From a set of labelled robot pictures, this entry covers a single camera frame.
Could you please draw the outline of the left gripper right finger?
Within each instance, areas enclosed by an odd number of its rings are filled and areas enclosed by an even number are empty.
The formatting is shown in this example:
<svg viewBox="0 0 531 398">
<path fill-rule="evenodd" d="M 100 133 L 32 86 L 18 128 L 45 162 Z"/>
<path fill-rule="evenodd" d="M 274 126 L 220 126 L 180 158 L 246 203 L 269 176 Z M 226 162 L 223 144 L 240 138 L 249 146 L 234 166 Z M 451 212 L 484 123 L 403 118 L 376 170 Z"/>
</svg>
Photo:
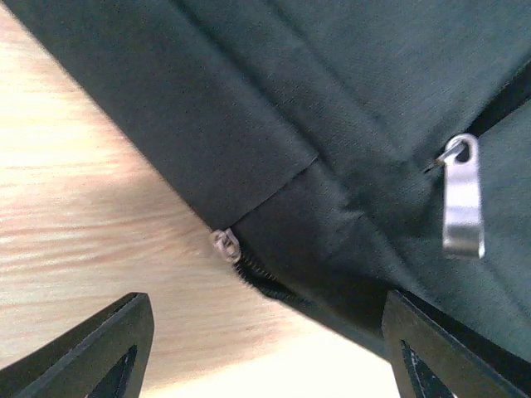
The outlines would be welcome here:
<svg viewBox="0 0 531 398">
<path fill-rule="evenodd" d="M 530 396 L 529 362 L 412 294 L 387 294 L 382 332 L 401 397 Z"/>
</svg>

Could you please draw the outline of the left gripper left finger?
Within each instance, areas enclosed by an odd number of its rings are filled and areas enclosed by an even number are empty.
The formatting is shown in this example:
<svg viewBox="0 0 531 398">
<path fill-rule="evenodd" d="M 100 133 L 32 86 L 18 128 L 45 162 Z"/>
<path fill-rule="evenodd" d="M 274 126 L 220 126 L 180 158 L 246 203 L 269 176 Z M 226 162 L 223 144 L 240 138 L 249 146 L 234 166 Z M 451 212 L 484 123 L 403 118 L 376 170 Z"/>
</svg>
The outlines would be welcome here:
<svg viewBox="0 0 531 398">
<path fill-rule="evenodd" d="M 153 343 L 149 296 L 129 293 L 1 370 L 2 397 L 138 397 Z"/>
</svg>

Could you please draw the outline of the black student backpack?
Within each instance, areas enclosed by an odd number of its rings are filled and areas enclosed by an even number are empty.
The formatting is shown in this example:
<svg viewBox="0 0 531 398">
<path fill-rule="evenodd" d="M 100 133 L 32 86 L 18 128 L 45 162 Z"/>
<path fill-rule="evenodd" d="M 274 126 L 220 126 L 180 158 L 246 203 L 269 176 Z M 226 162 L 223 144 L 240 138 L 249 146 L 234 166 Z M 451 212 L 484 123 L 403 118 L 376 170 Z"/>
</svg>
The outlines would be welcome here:
<svg viewBox="0 0 531 398">
<path fill-rule="evenodd" d="M 10 1 L 269 298 L 388 291 L 530 357 L 527 1 Z"/>
</svg>

